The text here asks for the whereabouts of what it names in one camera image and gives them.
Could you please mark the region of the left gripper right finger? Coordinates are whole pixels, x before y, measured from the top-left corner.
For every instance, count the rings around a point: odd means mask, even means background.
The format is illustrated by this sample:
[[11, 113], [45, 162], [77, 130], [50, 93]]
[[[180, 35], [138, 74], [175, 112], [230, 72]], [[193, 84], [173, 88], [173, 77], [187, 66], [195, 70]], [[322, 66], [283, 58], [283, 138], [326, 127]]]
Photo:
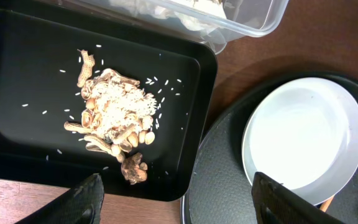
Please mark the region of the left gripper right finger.
[[262, 172], [254, 175], [252, 200], [258, 224], [343, 224]]

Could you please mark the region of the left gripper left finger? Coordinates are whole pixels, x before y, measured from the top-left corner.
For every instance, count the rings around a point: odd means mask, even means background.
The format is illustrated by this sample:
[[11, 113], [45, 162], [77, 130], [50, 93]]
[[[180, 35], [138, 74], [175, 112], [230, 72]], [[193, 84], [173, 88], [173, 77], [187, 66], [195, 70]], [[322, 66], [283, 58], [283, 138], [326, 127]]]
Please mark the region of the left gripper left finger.
[[102, 178], [100, 174], [92, 174], [17, 224], [99, 224], [103, 200]]

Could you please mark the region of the wooden chopstick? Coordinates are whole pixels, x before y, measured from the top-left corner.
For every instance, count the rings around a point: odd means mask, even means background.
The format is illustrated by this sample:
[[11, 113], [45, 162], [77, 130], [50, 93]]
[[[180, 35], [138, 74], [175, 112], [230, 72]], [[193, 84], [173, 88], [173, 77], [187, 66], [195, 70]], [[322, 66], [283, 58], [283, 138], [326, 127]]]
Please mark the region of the wooden chopstick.
[[326, 212], [327, 209], [329, 208], [331, 202], [333, 201], [333, 199], [334, 199], [334, 196], [328, 198], [325, 202], [323, 202], [323, 203], [321, 204], [321, 206], [320, 206], [319, 209], [320, 209], [322, 212]]

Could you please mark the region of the grey plate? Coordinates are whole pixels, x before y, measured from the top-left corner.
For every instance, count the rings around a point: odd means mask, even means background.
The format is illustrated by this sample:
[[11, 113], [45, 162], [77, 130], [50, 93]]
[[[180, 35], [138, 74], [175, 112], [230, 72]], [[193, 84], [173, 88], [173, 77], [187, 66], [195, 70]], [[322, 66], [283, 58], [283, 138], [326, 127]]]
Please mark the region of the grey plate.
[[337, 194], [358, 168], [358, 103], [340, 84], [307, 77], [269, 93], [247, 121], [242, 163], [312, 205]]

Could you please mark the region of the peanut shells and rice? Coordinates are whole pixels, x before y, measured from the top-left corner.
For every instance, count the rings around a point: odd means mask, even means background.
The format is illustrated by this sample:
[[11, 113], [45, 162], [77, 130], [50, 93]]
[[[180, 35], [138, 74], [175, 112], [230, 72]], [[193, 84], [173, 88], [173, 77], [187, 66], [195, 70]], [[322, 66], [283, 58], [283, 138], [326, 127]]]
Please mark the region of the peanut shells and rice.
[[87, 150], [115, 157], [130, 184], [145, 182], [148, 165], [141, 153], [130, 153], [140, 144], [154, 142], [153, 129], [158, 127], [154, 115], [160, 103], [152, 93], [140, 88], [140, 81], [116, 70], [107, 68], [96, 75], [94, 56], [87, 50], [81, 50], [80, 54], [83, 64], [76, 85], [85, 101], [85, 110], [79, 123], [69, 120], [63, 127], [83, 134]]

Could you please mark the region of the white tissue large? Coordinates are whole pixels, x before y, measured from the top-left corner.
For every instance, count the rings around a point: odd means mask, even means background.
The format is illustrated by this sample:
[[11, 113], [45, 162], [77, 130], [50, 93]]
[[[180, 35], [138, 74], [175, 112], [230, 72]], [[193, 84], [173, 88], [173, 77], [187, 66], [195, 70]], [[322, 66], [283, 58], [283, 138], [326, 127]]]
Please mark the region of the white tissue large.
[[[216, 0], [173, 0], [173, 2], [181, 4], [201, 12], [227, 19], [224, 12], [223, 3]], [[149, 1], [143, 0], [109, 0], [111, 6], [123, 7], [132, 15], [136, 13], [148, 14], [156, 19], [178, 18], [180, 22], [190, 31], [205, 31], [207, 34], [216, 29], [216, 26], [201, 22], [199, 19], [187, 16], [183, 13], [176, 12], [162, 6], [158, 6]]]

